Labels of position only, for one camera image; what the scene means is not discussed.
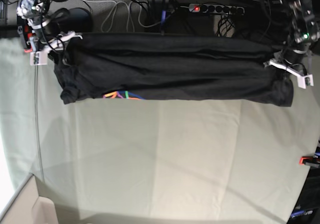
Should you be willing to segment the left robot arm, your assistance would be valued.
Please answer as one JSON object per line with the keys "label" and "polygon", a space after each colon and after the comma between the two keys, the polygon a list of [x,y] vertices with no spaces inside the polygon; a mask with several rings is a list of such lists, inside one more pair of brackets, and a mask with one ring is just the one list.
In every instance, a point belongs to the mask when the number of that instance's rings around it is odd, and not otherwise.
{"label": "left robot arm", "polygon": [[311,55],[310,47],[320,39],[320,28],[316,21],[312,0],[280,0],[289,19],[286,22],[273,20],[266,11],[264,0],[259,1],[269,21],[274,25],[286,27],[289,31],[282,50],[275,53],[274,58],[265,62],[264,65],[283,69],[296,77],[309,76],[302,60]]}

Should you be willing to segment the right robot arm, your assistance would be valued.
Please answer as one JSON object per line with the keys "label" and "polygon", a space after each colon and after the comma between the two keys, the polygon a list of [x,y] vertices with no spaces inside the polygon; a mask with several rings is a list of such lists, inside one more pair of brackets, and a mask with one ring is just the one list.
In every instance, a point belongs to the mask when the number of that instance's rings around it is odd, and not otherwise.
{"label": "right robot arm", "polygon": [[93,19],[89,10],[81,7],[62,7],[50,12],[52,2],[68,0],[19,0],[17,15],[24,24],[17,28],[25,52],[33,57],[62,53],[66,43],[77,33],[90,32]]}

